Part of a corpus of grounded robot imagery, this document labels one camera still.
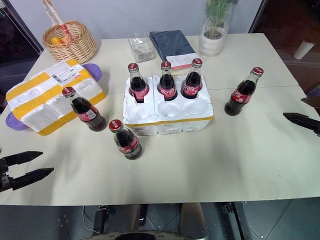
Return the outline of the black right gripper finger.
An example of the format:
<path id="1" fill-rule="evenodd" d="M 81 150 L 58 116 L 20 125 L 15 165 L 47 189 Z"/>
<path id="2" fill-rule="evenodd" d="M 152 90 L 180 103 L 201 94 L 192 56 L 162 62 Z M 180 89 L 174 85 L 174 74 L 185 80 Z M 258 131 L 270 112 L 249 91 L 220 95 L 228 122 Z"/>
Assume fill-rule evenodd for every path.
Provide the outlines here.
<path id="1" fill-rule="evenodd" d="M 318 114 L 320 113 L 320 96 L 304 97 L 301 101 L 315 108 Z"/>
<path id="2" fill-rule="evenodd" d="M 306 129 L 312 130 L 318 137 L 320 136 L 320 122 L 318 120 L 294 112 L 284 112 L 283 116 L 290 122 Z"/>

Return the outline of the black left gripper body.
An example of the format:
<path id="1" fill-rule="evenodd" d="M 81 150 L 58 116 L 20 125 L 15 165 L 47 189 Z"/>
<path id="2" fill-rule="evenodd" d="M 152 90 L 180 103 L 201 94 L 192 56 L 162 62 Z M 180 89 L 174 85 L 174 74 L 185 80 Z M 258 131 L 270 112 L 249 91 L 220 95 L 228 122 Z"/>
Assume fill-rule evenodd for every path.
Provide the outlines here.
<path id="1" fill-rule="evenodd" d="M 10 177 L 7 174 L 7 172 L 9 171 L 9 166 L 12 166 L 13 164 L 14 162 L 10 158 L 0 159 L 0 191 L 1 192 L 12 189 L 14 187 L 14 178 Z"/>

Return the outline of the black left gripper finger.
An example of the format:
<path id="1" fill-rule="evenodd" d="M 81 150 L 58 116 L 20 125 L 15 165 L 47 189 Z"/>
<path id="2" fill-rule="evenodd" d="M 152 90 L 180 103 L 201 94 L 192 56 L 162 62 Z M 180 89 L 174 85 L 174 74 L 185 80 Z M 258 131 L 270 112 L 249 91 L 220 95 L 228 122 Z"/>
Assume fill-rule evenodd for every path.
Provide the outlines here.
<path id="1" fill-rule="evenodd" d="M 32 161 L 33 159 L 41 156 L 43 152 L 41 151 L 25 151 L 10 156 L 4 157 L 6 164 L 8 166 L 20 165 Z"/>
<path id="2" fill-rule="evenodd" d="M 26 173 L 23 176 L 13 178 L 10 182 L 11 188 L 15 191 L 25 186 L 31 185 L 47 177 L 51 172 L 54 171 L 53 167 L 40 168 Z"/>

